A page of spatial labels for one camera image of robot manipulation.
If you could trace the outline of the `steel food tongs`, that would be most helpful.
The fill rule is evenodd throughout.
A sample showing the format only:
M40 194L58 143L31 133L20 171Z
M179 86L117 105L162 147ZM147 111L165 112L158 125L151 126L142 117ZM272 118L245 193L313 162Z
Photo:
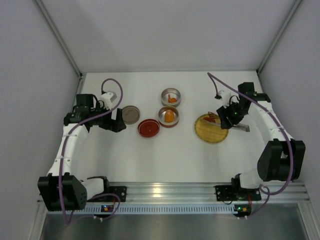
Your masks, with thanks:
M229 129L234 129L234 130L239 130L239 131L243 131L243 132L246 132L246 133L250 132L250 126L249 125L242 124L242 123L232 124L232 123L230 123L230 121L228 119L224 120L224 119L221 119L219 117L219 119L217 119L215 122L207 121L207 120L204 120L204 119L202 119L202 120L205 121L206 123L210 124L210 125L220 127L221 129L228 129L228 130Z

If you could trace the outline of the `orange fried chicken piece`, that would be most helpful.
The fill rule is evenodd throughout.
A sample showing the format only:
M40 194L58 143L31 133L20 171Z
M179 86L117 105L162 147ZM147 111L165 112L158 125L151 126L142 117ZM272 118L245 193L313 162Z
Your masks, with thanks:
M177 102L177 99L176 99L175 97L171 97L170 94L168 95L167 98L168 98L168 102L169 102L169 103L175 103L175 102Z

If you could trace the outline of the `red round lid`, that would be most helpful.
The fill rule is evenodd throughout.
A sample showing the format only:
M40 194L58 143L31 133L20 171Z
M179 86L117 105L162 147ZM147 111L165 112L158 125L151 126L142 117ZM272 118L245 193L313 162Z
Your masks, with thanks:
M160 124L155 119L145 119L138 124L137 131L142 137L151 138L160 131Z

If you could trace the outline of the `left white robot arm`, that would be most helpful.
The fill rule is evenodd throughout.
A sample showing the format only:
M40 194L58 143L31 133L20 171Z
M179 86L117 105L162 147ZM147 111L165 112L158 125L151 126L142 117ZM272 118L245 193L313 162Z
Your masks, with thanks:
M116 110L112 119L112 106L116 100L115 92L102 92L97 98L94 94L78 94L72 111L63 119L63 135L52 167L46 176L38 179L37 186L48 211L58 212L83 210L87 201L105 198L111 192L105 176L89 177L81 181L76 177L77 154L80 153L91 127L119 133L126 129L122 109Z

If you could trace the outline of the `sesame burger bun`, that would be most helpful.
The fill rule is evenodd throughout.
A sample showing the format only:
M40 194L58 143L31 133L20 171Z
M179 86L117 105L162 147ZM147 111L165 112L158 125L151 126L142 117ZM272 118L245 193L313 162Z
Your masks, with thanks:
M175 118L176 118L175 113L172 110L168 109L165 111L165 113L164 113L164 122L165 123L172 123L175 121Z

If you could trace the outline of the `dark red fried piece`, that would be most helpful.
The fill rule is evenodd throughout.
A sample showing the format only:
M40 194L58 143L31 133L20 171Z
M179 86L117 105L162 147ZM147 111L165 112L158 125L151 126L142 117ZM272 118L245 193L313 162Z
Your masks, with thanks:
M208 114L205 115L203 119L209 122L215 122L216 120L219 119L219 116L216 115L215 113L209 112Z

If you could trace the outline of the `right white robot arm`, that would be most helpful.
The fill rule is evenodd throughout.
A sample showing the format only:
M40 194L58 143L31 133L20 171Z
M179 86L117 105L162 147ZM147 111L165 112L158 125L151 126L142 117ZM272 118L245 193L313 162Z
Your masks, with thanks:
M245 116L255 122L265 143L264 150L251 170L237 174L233 180L241 189L257 189L262 183L281 181L285 185L300 177L306 145L295 140L280 123L273 110L269 96L255 91L254 83L244 82L233 95L224 90L218 91L216 99L222 106L216 111L222 129L231 129Z

